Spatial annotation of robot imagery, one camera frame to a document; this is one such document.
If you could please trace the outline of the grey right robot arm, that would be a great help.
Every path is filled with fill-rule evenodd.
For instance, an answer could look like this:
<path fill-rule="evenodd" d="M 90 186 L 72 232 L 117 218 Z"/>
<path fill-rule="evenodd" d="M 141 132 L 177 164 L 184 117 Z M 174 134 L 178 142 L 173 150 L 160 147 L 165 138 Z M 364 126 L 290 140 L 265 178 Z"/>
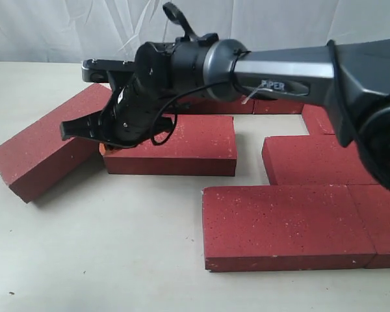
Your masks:
<path fill-rule="evenodd" d="M 106 106 L 60 124 L 63 140 L 134 148 L 177 124 L 187 96 L 286 99 L 323 108 L 342 147 L 356 145 L 366 171 L 390 191 L 390 39 L 249 51 L 215 34 L 147 42 L 132 62 L 86 60 L 86 82 L 109 83 Z"/>

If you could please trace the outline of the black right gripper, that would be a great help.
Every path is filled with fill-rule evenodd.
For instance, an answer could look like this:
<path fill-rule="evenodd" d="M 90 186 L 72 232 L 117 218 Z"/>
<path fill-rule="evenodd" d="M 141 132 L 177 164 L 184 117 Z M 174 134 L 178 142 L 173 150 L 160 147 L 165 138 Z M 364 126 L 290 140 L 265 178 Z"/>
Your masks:
<path fill-rule="evenodd" d="M 60 124 L 62 140 L 84 138 L 99 142 L 100 155 L 117 148 L 134 148 L 161 133 L 171 134 L 176 118 L 163 117 L 161 109 L 170 97 L 153 98 L 133 74 L 108 73 L 112 95 L 97 112 Z"/>

